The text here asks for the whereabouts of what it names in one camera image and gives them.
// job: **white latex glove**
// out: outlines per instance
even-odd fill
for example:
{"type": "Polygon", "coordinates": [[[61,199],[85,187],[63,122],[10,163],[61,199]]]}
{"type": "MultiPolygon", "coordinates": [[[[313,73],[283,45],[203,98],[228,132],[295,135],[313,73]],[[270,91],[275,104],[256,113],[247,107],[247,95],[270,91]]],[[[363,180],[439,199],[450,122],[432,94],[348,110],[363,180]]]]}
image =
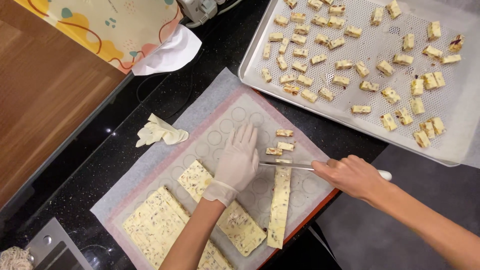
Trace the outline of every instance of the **white latex glove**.
{"type": "Polygon", "coordinates": [[[228,207],[255,177],[258,169],[257,128],[252,124],[233,130],[225,143],[215,177],[202,194],[209,201],[219,200],[228,207]]]}

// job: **wooden cabinet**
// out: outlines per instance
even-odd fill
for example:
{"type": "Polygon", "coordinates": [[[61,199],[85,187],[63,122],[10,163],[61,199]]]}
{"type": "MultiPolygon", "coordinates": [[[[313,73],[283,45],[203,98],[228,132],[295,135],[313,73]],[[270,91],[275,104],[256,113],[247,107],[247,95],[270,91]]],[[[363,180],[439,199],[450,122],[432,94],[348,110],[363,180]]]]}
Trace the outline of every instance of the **wooden cabinet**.
{"type": "Polygon", "coordinates": [[[0,0],[0,208],[125,76],[0,0]]]}

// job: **forearm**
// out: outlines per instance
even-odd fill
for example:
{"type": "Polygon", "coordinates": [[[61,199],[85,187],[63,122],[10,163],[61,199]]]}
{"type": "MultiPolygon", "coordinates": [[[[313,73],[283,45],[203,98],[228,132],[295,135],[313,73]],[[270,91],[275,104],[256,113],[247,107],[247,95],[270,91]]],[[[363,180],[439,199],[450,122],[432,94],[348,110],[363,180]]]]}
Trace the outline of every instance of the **forearm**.
{"type": "Polygon", "coordinates": [[[394,184],[366,200],[416,232],[452,266],[480,269],[480,238],[422,204],[394,184]]]}
{"type": "Polygon", "coordinates": [[[159,270],[196,270],[210,234],[225,205],[201,198],[159,270]]]}

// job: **hand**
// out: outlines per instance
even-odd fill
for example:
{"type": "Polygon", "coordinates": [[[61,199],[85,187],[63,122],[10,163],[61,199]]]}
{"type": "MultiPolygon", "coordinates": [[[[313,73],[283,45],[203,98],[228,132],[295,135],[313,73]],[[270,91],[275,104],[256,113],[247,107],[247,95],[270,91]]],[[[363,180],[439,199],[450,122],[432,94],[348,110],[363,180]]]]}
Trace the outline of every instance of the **hand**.
{"type": "Polygon", "coordinates": [[[348,195],[369,202],[372,197],[391,185],[363,159],[349,155],[340,161],[312,161],[313,173],[348,195]]]}
{"type": "Polygon", "coordinates": [[[257,128],[252,124],[242,125],[230,133],[225,149],[218,162],[214,180],[202,196],[219,200],[228,207],[238,193],[242,192],[255,177],[258,169],[257,128]]]}

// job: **gray floor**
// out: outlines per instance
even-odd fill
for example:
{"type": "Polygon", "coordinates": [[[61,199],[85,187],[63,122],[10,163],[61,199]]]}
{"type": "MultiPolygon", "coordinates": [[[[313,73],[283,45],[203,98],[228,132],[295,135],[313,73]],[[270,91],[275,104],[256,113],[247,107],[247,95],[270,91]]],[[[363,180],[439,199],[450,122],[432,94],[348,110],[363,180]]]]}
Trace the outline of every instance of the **gray floor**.
{"type": "MultiPolygon", "coordinates": [[[[433,210],[480,235],[480,170],[442,166],[395,146],[373,162],[433,210]]],[[[343,270],[452,269],[403,224],[342,194],[317,220],[343,270]]]]}

